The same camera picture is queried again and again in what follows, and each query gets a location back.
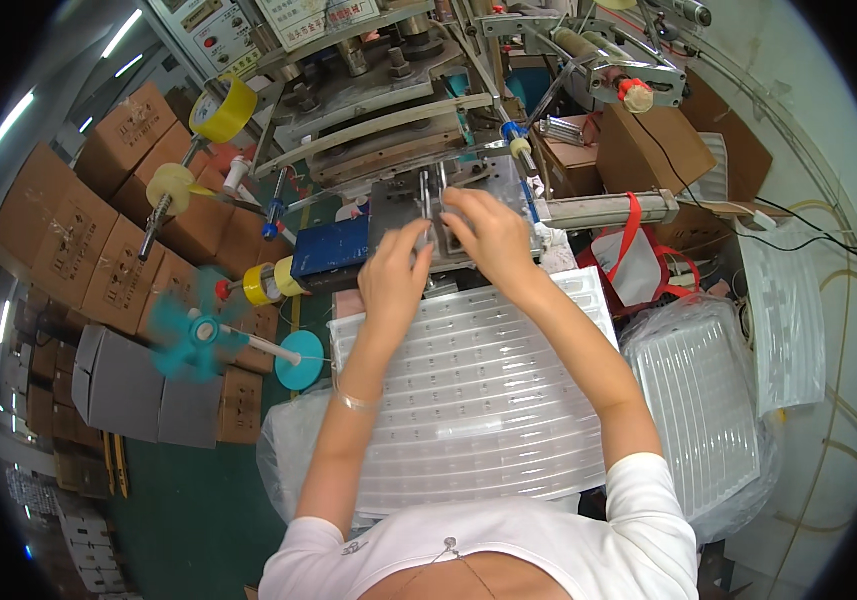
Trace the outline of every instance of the red cap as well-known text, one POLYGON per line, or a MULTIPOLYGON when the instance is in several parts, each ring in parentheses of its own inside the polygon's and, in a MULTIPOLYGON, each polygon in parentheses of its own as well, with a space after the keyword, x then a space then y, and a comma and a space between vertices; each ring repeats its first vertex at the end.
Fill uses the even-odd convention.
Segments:
POLYGON ((218 296, 220 300, 229 300, 229 296, 231 294, 232 292, 229 291, 228 279, 222 279, 215 284, 215 295, 218 296))
POLYGON ((618 100, 625 100, 628 90, 631 90, 636 86, 642 86, 646 90, 651 90, 651 87, 649 87, 649 85, 640 78, 625 78, 618 84, 618 100))

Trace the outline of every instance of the white t-shirt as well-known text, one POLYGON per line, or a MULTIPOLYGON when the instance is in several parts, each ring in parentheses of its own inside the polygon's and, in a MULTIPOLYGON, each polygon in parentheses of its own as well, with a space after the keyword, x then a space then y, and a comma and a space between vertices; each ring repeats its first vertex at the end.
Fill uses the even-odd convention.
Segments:
POLYGON ((696 534, 665 459, 627 456, 606 485, 608 522, 508 497, 400 510, 345 543, 325 519, 296 518, 265 564, 258 599, 356 600, 388 575, 430 563, 449 537, 462 555, 501 552, 531 563, 573 600, 699 598, 696 534))

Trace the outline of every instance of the blue metal block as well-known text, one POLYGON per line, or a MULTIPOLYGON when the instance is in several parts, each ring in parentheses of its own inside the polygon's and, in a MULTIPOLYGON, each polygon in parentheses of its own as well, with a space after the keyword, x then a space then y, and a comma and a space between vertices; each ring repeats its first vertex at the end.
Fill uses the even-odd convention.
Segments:
POLYGON ((292 256, 292 277, 360 265, 368 259, 368 215, 320 224, 299 231, 292 256))

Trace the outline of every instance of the gray box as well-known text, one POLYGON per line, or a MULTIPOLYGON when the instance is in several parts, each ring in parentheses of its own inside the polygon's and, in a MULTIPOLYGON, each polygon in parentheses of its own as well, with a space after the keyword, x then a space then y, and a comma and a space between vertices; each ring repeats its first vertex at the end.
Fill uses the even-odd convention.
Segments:
POLYGON ((158 414, 158 441, 199 449, 213 449, 219 435, 222 377, 205 383, 192 378, 165 379, 158 414))
POLYGON ((86 325, 75 354, 71 396, 89 426, 158 442, 166 378, 152 350, 101 325, 86 325))

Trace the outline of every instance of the woman's arm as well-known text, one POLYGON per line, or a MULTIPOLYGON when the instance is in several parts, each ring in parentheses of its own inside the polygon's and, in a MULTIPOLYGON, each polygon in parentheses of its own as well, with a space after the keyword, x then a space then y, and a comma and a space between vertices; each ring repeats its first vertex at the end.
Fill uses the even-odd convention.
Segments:
POLYGON ((375 255, 358 275, 365 301, 365 322, 332 394, 315 453, 302 484, 295 518, 318 517, 334 524, 343 539, 352 529, 365 449, 379 414, 388 361, 406 337, 426 287, 432 265, 432 244, 411 263, 415 242, 429 221, 410 222, 388 231, 375 255), (371 410, 350 408, 339 392, 371 410))
POLYGON ((603 332, 532 262, 529 226, 512 209, 477 190, 448 188, 442 215, 482 274, 538 326, 591 402, 602 429, 605 467, 637 452, 662 455, 662 442, 632 369, 603 332))

